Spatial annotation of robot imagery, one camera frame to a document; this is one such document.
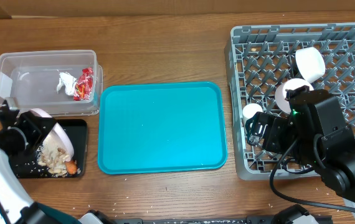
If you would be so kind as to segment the pink plate with food scraps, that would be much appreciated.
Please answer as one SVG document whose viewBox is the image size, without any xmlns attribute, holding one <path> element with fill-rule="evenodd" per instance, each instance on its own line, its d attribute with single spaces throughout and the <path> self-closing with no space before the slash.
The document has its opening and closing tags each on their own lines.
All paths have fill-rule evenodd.
<svg viewBox="0 0 355 224">
<path fill-rule="evenodd" d="M 50 114 L 40 108 L 30 109 L 30 112 L 41 118 L 52 118 Z M 60 148 L 63 149 L 68 155 L 66 161 L 70 161 L 74 155 L 74 148 L 72 146 L 71 140 L 67 136 L 67 133 L 64 131 L 63 127 L 61 127 L 59 123 L 56 123 L 49 135 L 53 136 L 54 139 L 56 139 L 57 142 L 60 143 Z"/>
</svg>

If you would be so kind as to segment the cream plastic cup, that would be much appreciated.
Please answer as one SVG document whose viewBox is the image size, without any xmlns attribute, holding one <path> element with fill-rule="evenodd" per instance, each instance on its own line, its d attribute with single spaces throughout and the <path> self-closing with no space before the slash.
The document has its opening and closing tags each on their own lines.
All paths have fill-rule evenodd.
<svg viewBox="0 0 355 224">
<path fill-rule="evenodd" d="M 262 112 L 263 108 L 256 103 L 249 103 L 247 105 L 245 105 L 242 109 L 242 115 L 243 115 L 243 119 L 242 119 L 242 123 L 245 126 L 247 120 L 249 120 L 250 118 L 252 118 L 257 112 Z"/>
</svg>

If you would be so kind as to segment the pink bowl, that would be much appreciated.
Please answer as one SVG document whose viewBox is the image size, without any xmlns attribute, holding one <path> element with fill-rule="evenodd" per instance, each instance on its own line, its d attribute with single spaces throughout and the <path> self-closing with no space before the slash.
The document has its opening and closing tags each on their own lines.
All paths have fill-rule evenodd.
<svg viewBox="0 0 355 224">
<path fill-rule="evenodd" d="M 277 106 L 286 114 L 290 114 L 291 109 L 289 102 L 285 99 L 288 90 L 295 90 L 302 86 L 308 86 L 310 90 L 314 90 L 312 85 L 304 79 L 292 78 L 278 86 L 275 91 L 275 101 Z"/>
</svg>

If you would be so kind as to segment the orange carrot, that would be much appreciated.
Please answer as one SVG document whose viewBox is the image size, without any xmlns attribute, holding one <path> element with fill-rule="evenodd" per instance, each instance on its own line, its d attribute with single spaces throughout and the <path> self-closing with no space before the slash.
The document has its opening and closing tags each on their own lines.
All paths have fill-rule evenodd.
<svg viewBox="0 0 355 224">
<path fill-rule="evenodd" d="M 77 165 L 74 161 L 65 161 L 65 169 L 70 175 L 74 175 L 77 173 Z"/>
</svg>

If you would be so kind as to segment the white tissue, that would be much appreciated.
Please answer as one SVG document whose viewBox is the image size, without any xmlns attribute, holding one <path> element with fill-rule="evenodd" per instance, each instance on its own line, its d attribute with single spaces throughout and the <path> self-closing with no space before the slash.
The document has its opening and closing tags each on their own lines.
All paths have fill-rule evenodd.
<svg viewBox="0 0 355 224">
<path fill-rule="evenodd" d="M 75 84 L 77 79 L 69 74 L 68 72 L 59 73 L 59 82 L 56 87 L 56 92 L 58 93 L 61 88 L 65 87 L 65 94 L 68 96 L 73 96 L 75 92 Z"/>
</svg>

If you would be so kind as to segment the red snack wrapper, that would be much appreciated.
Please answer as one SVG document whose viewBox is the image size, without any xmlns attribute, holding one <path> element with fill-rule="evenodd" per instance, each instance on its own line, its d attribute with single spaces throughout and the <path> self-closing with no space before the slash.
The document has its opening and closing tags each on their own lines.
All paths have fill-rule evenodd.
<svg viewBox="0 0 355 224">
<path fill-rule="evenodd" d="M 74 86 L 73 100 L 89 100 L 93 88 L 93 68 L 82 70 L 82 75 L 77 79 Z"/>
</svg>

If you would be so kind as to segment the white bowl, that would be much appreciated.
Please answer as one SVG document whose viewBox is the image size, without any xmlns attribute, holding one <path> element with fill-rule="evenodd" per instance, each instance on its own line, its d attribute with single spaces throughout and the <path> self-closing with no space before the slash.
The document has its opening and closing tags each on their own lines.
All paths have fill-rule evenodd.
<svg viewBox="0 0 355 224">
<path fill-rule="evenodd" d="M 314 47 L 295 52 L 295 62 L 302 78 L 309 83 L 317 81 L 326 72 L 326 64 L 322 54 Z"/>
</svg>

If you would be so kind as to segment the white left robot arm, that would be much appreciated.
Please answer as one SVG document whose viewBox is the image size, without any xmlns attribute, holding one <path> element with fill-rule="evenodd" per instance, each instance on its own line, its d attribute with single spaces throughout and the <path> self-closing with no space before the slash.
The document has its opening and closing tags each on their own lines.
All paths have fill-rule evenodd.
<svg viewBox="0 0 355 224">
<path fill-rule="evenodd" d="M 12 156 L 31 155 L 48 136 L 71 159 L 74 149 L 60 124 L 39 109 L 20 113 L 13 98 L 6 98 L 0 106 L 0 123 L 0 223 L 78 223 L 66 213 L 33 201 L 9 162 Z"/>
</svg>

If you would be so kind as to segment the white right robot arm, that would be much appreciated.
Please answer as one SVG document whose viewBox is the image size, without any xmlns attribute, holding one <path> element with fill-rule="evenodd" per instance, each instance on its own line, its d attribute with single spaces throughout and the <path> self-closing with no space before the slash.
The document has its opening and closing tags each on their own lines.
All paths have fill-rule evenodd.
<svg viewBox="0 0 355 224">
<path fill-rule="evenodd" d="M 270 187 L 280 198 L 295 204 L 351 212 L 355 217 L 355 137 L 345 121 L 338 98 L 326 90 L 301 86 L 288 90 L 287 118 L 257 112 L 245 122 L 247 142 L 280 154 L 270 174 Z M 289 197 L 279 192 L 274 178 L 279 168 L 295 162 L 316 172 L 322 182 L 345 201 L 343 206 Z"/>
</svg>

